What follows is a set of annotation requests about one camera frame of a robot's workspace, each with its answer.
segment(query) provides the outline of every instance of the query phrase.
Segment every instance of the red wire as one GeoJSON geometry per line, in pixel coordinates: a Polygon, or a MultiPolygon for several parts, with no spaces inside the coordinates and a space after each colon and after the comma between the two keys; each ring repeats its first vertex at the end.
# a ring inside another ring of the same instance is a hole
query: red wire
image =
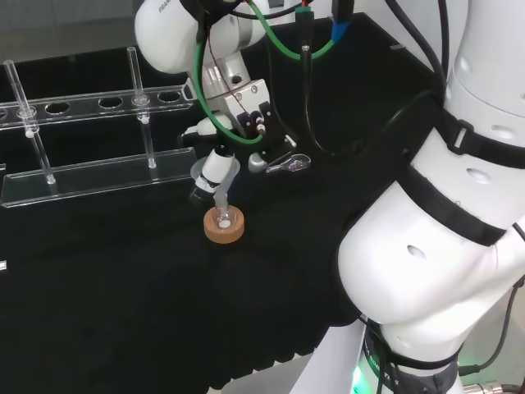
{"type": "Polygon", "coordinates": [[[240,107],[243,109],[243,111],[248,113],[248,111],[246,111],[246,108],[244,108],[243,104],[240,103],[240,100],[237,98],[237,96],[235,94],[233,94],[233,92],[231,91],[230,86],[228,85],[227,79],[224,77],[224,75],[222,74],[221,68],[217,64],[217,59],[215,58],[215,56],[213,56],[213,51],[212,51],[212,29],[211,28],[209,30],[208,36],[209,36],[209,38],[208,38],[208,45],[210,47],[210,54],[212,55],[213,64],[215,64],[215,68],[218,69],[219,75],[221,76],[222,80],[224,81],[224,85],[226,85],[226,88],[228,89],[228,93],[230,93],[233,96],[233,98],[240,105],[240,107]]]}

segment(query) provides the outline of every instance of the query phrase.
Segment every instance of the acrylic stand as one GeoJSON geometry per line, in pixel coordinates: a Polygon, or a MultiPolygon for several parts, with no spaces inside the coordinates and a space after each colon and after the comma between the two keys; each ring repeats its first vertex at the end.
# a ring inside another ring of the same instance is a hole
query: acrylic stand
{"type": "Polygon", "coordinates": [[[144,89],[135,48],[129,47],[133,90],[27,100],[13,61],[5,61],[16,102],[0,105],[0,131],[23,127],[34,147],[40,170],[6,174],[0,204],[16,207],[43,201],[91,195],[110,190],[190,178],[196,161],[192,148],[155,153],[151,113],[183,111],[193,105],[183,86],[144,89]],[[40,125],[136,116],[144,139],[144,154],[96,162],[51,167],[40,138],[40,125]]]}

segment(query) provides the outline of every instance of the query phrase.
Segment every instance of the green cable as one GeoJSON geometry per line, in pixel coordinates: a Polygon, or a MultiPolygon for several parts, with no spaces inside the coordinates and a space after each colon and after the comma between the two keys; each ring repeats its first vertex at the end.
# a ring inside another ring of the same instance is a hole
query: green cable
{"type": "MultiPolygon", "coordinates": [[[[270,27],[270,25],[268,24],[268,22],[266,22],[266,19],[264,19],[264,15],[261,13],[261,10],[259,10],[259,8],[257,7],[257,5],[255,5],[254,2],[249,2],[249,6],[252,7],[252,10],[253,12],[255,13],[256,17],[259,19],[259,21],[261,22],[261,25],[262,27],[264,28],[264,30],[266,31],[266,33],[268,34],[268,37],[270,38],[270,40],[273,42],[273,44],[281,51],[283,52],[287,57],[291,57],[292,59],[294,60],[301,60],[301,56],[298,54],[298,53],[295,53],[295,52],[292,52],[290,51],[278,38],[277,36],[273,33],[273,30],[272,28],[270,27]]],[[[322,55],[324,55],[325,53],[327,53],[331,47],[334,46],[336,42],[331,39],[330,41],[328,41],[326,43],[326,45],[324,47],[322,47],[321,49],[319,49],[317,52],[315,53],[312,53],[312,59],[317,59],[318,57],[321,57],[322,55]]]]}
{"type": "Polygon", "coordinates": [[[203,91],[201,90],[199,77],[198,77],[198,75],[203,72],[202,71],[202,64],[200,64],[200,62],[201,62],[200,59],[202,58],[202,53],[203,53],[205,44],[206,44],[205,41],[203,43],[197,43],[197,49],[195,50],[195,59],[194,59],[194,75],[195,75],[194,87],[195,87],[195,93],[197,94],[197,99],[199,100],[200,105],[203,107],[204,112],[209,117],[210,121],[212,121],[213,125],[219,131],[224,133],[227,137],[229,137],[232,140],[235,140],[235,141],[237,141],[237,142],[239,142],[241,144],[245,144],[245,145],[256,144],[257,142],[259,142],[260,140],[263,139],[262,135],[259,135],[257,138],[255,138],[253,140],[247,140],[247,139],[245,139],[243,137],[239,137],[238,135],[236,135],[236,134],[232,133],[231,131],[229,131],[228,129],[226,129],[217,120],[215,115],[213,115],[212,110],[209,108],[208,103],[206,103],[206,99],[204,98],[203,91]]]}

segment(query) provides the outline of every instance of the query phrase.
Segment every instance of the green light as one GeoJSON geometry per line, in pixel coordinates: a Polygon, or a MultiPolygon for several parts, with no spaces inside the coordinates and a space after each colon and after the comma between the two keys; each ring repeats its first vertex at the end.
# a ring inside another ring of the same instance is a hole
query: green light
{"type": "Polygon", "coordinates": [[[352,380],[352,390],[355,394],[371,394],[370,386],[368,386],[367,380],[363,376],[361,369],[357,367],[354,370],[354,378],[352,380]]]}

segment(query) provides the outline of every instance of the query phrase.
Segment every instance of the blue connector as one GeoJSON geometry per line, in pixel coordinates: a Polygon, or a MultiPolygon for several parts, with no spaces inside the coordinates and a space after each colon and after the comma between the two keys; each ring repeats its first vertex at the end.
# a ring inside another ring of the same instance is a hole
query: blue connector
{"type": "Polygon", "coordinates": [[[331,26],[331,40],[336,43],[342,39],[346,33],[346,29],[348,29],[348,26],[350,26],[350,22],[338,23],[334,21],[331,26]]]}

